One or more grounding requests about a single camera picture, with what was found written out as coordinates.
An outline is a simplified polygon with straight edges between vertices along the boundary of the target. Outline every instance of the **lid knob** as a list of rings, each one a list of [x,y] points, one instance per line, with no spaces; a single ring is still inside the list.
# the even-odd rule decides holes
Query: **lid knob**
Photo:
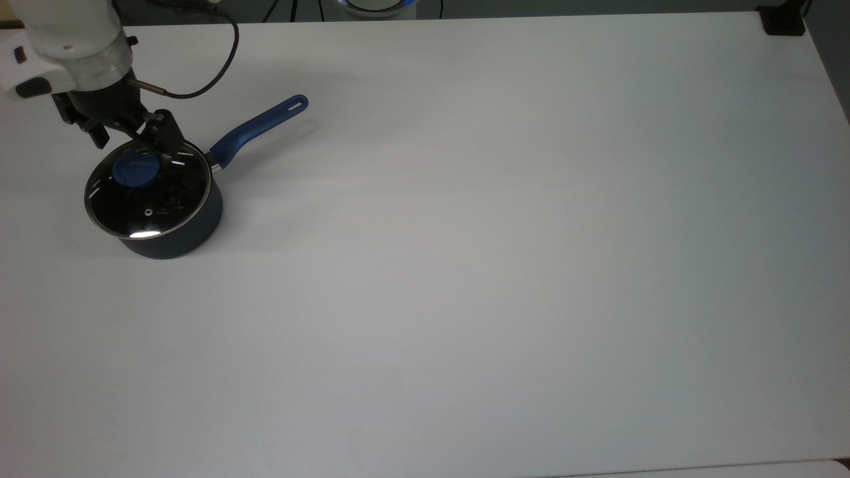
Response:
[[[130,151],[112,164],[112,177],[120,185],[142,187],[154,180],[159,167],[153,151]]]

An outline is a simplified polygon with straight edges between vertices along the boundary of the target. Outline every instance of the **saucepan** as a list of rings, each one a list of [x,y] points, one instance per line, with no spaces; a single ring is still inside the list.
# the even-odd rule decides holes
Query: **saucepan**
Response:
[[[130,141],[88,178],[88,217],[131,251],[152,259],[190,253],[213,234],[224,209],[213,172],[226,168],[248,141],[307,109],[291,97],[227,133],[207,154],[186,141],[176,156]]]

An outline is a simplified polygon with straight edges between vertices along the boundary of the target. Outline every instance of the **pan handle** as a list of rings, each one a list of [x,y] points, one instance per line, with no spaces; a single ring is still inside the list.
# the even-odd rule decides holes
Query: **pan handle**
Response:
[[[207,154],[207,159],[211,163],[210,166],[218,164],[221,168],[227,168],[236,153],[248,141],[306,110],[307,104],[306,96],[296,94],[289,100],[237,126],[210,148],[210,152]]]

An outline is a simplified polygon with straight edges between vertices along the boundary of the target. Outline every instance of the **black cable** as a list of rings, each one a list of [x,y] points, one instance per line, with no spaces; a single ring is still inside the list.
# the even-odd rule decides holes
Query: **black cable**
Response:
[[[165,89],[163,89],[162,92],[161,92],[162,96],[167,96],[168,98],[174,98],[176,100],[188,100],[190,98],[196,98],[198,96],[201,96],[202,94],[209,91],[210,88],[214,87],[216,83],[218,83],[218,80],[220,80],[221,77],[224,76],[224,73],[227,72],[228,68],[230,68],[230,64],[233,63],[233,59],[234,59],[234,57],[236,57],[236,49],[239,48],[239,25],[236,24],[236,20],[233,20],[233,17],[231,17],[230,15],[226,14],[225,12],[219,10],[218,8],[213,8],[213,9],[209,9],[209,10],[205,10],[205,9],[185,9],[185,8],[180,8],[180,7],[174,7],[172,5],[166,5],[165,3],[160,3],[160,2],[157,2],[156,0],[148,0],[148,2],[153,4],[153,5],[156,5],[157,7],[175,10],[175,11],[179,11],[179,12],[191,12],[191,13],[197,13],[197,14],[217,15],[217,16],[227,20],[230,23],[230,25],[233,26],[233,46],[230,47],[230,55],[228,55],[227,60],[224,62],[224,65],[221,67],[221,70],[218,71],[218,74],[215,76],[215,78],[212,79],[211,82],[207,83],[207,85],[204,86],[203,88],[201,88],[201,89],[199,89],[195,92],[192,92],[192,93],[177,94],[177,93],[168,92]]]
[[[269,21],[269,17],[271,16],[271,13],[275,11],[275,7],[277,6],[278,1],[279,0],[274,0],[271,3],[271,7],[269,7],[269,11],[266,12],[266,16],[263,17],[263,21],[261,21],[260,23],[265,23],[265,22]]]
[[[292,0],[292,9],[289,11],[289,23],[295,23],[295,14],[298,12],[298,0]]]

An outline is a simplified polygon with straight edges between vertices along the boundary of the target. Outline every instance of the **lid rim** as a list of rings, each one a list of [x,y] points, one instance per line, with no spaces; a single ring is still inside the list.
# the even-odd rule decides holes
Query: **lid rim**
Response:
[[[207,160],[207,156],[204,153],[201,152],[201,149],[198,148],[197,146],[193,145],[189,141],[185,141],[184,147],[188,148],[190,150],[190,152],[195,153],[203,161],[204,165],[206,166],[203,169],[204,169],[204,174],[206,175],[206,178],[207,178],[207,184],[206,184],[206,187],[204,189],[204,195],[201,198],[201,201],[198,202],[198,205],[197,205],[197,207],[195,207],[195,210],[192,211],[191,214],[186,216],[185,219],[180,221],[179,224],[172,226],[168,230],[161,232],[161,233],[159,233],[155,236],[130,237],[130,236],[127,236],[127,235],[124,235],[124,234],[120,234],[120,233],[117,233],[117,232],[107,228],[106,226],[104,226],[97,219],[97,217],[95,217],[94,211],[92,210],[91,198],[89,197],[89,195],[87,193],[88,193],[89,183],[91,183],[92,178],[94,176],[94,173],[96,173],[102,166],[108,168],[110,162],[114,162],[116,160],[116,156],[119,156],[119,155],[123,154],[124,152],[126,152],[126,150],[132,149],[136,146],[146,146],[146,145],[145,145],[145,143],[142,143],[141,141],[137,141],[137,140],[128,141],[127,143],[124,143],[123,145],[118,146],[110,154],[106,155],[106,157],[103,160],[101,160],[100,163],[98,163],[98,165],[92,171],[91,175],[89,175],[88,181],[86,181],[86,190],[83,192],[83,197],[85,198],[84,199],[84,205],[86,207],[86,214],[88,214],[88,218],[91,219],[92,222],[95,225],[98,226],[98,228],[100,228],[103,232],[109,234],[110,236],[117,237],[118,239],[121,239],[122,241],[133,241],[133,242],[151,241],[151,240],[154,240],[154,239],[159,239],[163,236],[166,236],[166,235],[176,231],[177,229],[180,229],[181,227],[183,227],[184,225],[189,223],[189,221],[194,219],[195,216],[198,214],[198,212],[200,212],[201,209],[203,209],[204,205],[207,204],[207,199],[209,199],[210,191],[213,188],[213,171],[210,168],[210,164],[209,164],[209,161]]]

